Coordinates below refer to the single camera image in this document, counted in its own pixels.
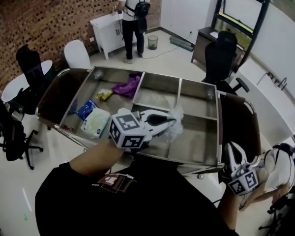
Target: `black office chair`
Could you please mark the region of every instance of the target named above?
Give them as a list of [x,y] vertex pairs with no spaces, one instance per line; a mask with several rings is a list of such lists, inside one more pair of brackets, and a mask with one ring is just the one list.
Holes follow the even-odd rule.
[[42,147],[30,146],[33,134],[37,133],[36,130],[33,130],[29,137],[26,138],[22,123],[12,118],[0,100],[0,136],[4,137],[3,144],[0,143],[0,147],[3,148],[8,161],[22,159],[22,155],[25,152],[29,168],[33,170],[34,167],[30,164],[29,148],[37,148],[40,151],[44,151]]
[[238,85],[231,88],[225,81],[231,72],[234,59],[236,58],[237,38],[228,31],[220,31],[216,42],[206,47],[206,77],[203,82],[216,85],[217,90],[235,94],[243,87],[246,92],[248,86],[240,78],[237,78]]
[[34,115],[41,97],[50,85],[50,81],[46,79],[41,68],[39,53],[31,51],[28,45],[17,51],[16,60],[29,84],[29,87],[20,94],[18,103],[23,105],[24,113]]

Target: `black shirt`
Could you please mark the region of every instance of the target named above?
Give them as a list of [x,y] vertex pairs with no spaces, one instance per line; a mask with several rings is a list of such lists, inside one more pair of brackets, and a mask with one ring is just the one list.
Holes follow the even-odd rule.
[[69,163],[60,165],[39,188],[35,213],[41,236],[236,235],[210,200],[175,169],[136,162],[92,178]]

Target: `white bag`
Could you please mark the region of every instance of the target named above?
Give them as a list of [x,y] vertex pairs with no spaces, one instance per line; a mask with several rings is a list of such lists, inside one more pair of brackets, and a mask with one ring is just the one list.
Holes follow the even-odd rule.
[[99,138],[108,123],[109,118],[110,114],[107,111],[95,108],[84,120],[81,129],[87,133],[90,138]]

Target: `chair leg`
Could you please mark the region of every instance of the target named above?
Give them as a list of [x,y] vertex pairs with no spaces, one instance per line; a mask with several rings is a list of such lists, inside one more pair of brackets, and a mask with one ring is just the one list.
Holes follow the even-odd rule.
[[27,138],[25,138],[27,144],[30,143],[30,140],[31,140],[33,134],[36,135],[36,134],[38,134],[38,132],[37,132],[36,130],[33,130],[33,131],[30,133],[30,135],[29,135]]
[[44,151],[42,147],[38,147],[38,146],[28,146],[28,148],[38,148],[40,152]]
[[30,168],[31,170],[34,170],[34,167],[30,164],[30,156],[29,156],[29,151],[28,151],[28,149],[25,150],[25,155],[26,155],[26,160],[27,160],[27,162],[28,162],[29,168]]

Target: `trash can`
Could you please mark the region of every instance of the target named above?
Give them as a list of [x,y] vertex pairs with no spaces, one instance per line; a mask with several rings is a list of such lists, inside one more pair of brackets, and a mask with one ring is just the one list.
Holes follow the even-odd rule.
[[152,35],[147,37],[148,42],[148,48],[150,50],[156,50],[157,48],[157,42],[158,42],[158,36]]

